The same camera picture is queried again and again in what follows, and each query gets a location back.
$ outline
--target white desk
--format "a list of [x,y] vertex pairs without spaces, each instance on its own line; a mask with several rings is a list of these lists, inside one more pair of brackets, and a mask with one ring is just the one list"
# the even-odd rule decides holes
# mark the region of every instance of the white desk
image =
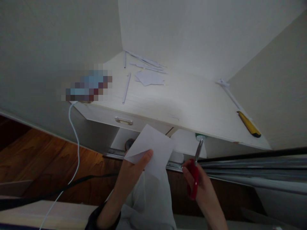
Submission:
[[[146,123],[164,133],[175,127],[192,132],[193,135],[189,135],[188,139],[191,139],[194,133],[200,133],[257,149],[271,149],[263,135],[255,138],[249,133],[236,113],[236,105],[215,82],[166,68],[168,74],[161,74],[165,85],[145,87],[136,82],[134,76],[142,69],[129,64],[142,63],[129,54],[126,68],[123,61],[124,52],[98,66],[100,70],[110,71],[109,75],[113,76],[112,89],[107,90],[107,95],[100,96],[99,101],[76,104],[76,108],[85,118],[137,132],[140,132]],[[123,104],[129,72],[131,78]],[[138,121],[133,126],[116,123],[116,113],[121,114],[118,116],[127,116],[128,120]],[[108,117],[109,121],[105,122],[102,117]],[[179,135],[181,139],[184,138],[183,133]],[[191,148],[191,153],[194,154],[194,147]]]

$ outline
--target finger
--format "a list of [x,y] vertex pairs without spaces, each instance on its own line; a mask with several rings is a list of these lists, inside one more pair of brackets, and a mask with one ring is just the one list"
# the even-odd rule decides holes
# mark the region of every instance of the finger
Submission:
[[187,160],[186,162],[183,163],[182,167],[187,167],[191,163],[190,160]]
[[136,163],[135,167],[138,168],[140,171],[143,171],[145,166],[150,162],[153,154],[154,152],[152,151],[152,149],[147,150],[143,157],[140,159],[140,161]]
[[208,177],[208,175],[206,174],[206,172],[204,171],[204,169],[199,165],[199,163],[196,164],[197,168],[198,168],[198,172],[199,172],[199,176],[200,178],[202,178],[203,180],[210,181],[210,178]]
[[189,172],[189,170],[186,167],[182,167],[182,172],[183,175],[186,179],[186,181],[188,182],[190,188],[194,187],[194,178],[192,176],[192,174]]

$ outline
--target scissors handle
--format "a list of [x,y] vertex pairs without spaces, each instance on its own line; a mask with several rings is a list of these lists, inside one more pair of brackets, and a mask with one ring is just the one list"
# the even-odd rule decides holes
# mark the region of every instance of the scissors handle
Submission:
[[190,164],[187,166],[187,169],[189,170],[189,172],[192,174],[193,178],[194,178],[194,185],[193,185],[193,189],[191,190],[191,187],[189,186],[189,183],[187,183],[187,190],[188,190],[188,196],[191,200],[195,200],[196,199],[196,195],[197,195],[197,188],[198,188],[198,168],[197,166],[195,166],[194,160],[190,159]]

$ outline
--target scissors blade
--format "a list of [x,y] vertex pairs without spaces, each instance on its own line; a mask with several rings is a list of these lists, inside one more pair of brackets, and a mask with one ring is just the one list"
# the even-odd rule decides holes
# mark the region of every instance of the scissors blade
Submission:
[[196,166],[196,163],[197,163],[197,161],[198,161],[198,157],[199,157],[199,155],[200,155],[200,153],[201,153],[201,147],[202,147],[202,143],[203,143],[203,142],[204,142],[204,139],[201,139],[201,140],[199,141],[199,144],[198,144],[198,147],[197,147],[197,150],[196,150],[195,161],[194,161],[195,166]]

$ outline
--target red scissors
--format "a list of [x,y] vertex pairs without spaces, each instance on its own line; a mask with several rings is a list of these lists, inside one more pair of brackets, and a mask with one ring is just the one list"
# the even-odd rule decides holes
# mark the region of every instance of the red scissors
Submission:
[[196,199],[196,195],[197,195],[197,188],[198,188],[198,175],[199,175],[199,172],[198,172],[198,168],[196,166],[197,164],[197,160],[198,160],[198,157],[199,157],[199,154],[201,152],[201,147],[202,147],[202,143],[203,143],[203,139],[201,139],[199,141],[199,144],[198,144],[198,147],[197,147],[197,150],[196,150],[196,155],[195,155],[195,160],[193,159],[190,159],[190,164],[187,166],[187,169],[189,170],[189,172],[192,174],[193,178],[194,178],[194,187],[193,187],[193,190],[191,190],[191,187],[189,186],[189,184],[187,183],[187,190],[188,190],[188,196],[191,200],[195,200]]

